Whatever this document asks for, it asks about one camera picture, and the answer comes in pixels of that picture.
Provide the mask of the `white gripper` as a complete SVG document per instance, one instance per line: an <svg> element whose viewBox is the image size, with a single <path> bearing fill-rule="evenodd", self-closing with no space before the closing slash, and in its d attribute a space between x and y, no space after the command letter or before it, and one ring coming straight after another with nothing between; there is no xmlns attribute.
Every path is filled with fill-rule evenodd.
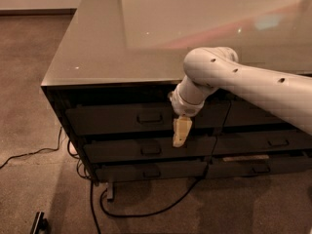
<svg viewBox="0 0 312 234"><path fill-rule="evenodd" d="M169 100L173 111L179 117L174 119L174 137L173 147L182 147L189 135L192 127L192 120L189 117L195 117L203 108L204 103L191 104L185 101L178 92L179 86L169 92Z"/></svg>

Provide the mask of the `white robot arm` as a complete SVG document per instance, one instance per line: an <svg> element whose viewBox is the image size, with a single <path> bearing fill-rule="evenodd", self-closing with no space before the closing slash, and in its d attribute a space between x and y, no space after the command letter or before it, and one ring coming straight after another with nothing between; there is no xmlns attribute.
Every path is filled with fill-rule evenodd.
<svg viewBox="0 0 312 234"><path fill-rule="evenodd" d="M207 97L219 89L228 91L312 135L312 78L246 66L227 47L196 48L183 61L182 81L170 93L177 117L173 146L184 145L191 119Z"/></svg>

